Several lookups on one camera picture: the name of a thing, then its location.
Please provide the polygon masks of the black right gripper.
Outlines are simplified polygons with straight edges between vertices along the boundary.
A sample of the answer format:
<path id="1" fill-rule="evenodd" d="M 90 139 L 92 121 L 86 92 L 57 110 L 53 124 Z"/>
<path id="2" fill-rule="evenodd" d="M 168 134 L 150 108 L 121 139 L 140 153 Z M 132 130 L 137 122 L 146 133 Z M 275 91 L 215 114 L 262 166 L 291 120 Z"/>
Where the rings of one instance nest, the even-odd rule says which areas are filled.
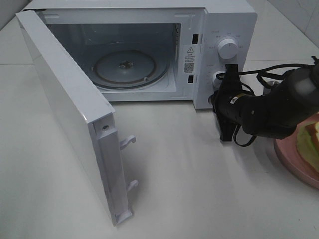
<path id="1" fill-rule="evenodd" d="M 223 84 L 211 96 L 216 114 L 220 140 L 231 142 L 235 129 L 243 123 L 242 108 L 249 91 L 243 90 L 238 65 L 226 64 Z"/>

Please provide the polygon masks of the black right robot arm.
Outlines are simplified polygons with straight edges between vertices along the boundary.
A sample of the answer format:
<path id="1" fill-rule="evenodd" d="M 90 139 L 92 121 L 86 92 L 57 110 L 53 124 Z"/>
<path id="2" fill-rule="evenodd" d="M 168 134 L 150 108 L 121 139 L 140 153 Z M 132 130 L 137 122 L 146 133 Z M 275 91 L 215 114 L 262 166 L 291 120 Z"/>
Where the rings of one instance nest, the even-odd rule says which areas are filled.
<path id="1" fill-rule="evenodd" d="M 239 129 L 256 137 L 284 139 L 319 111 L 319 64 L 282 64 L 239 72 L 227 64 L 221 85 L 210 97 L 220 140 L 236 141 Z"/>

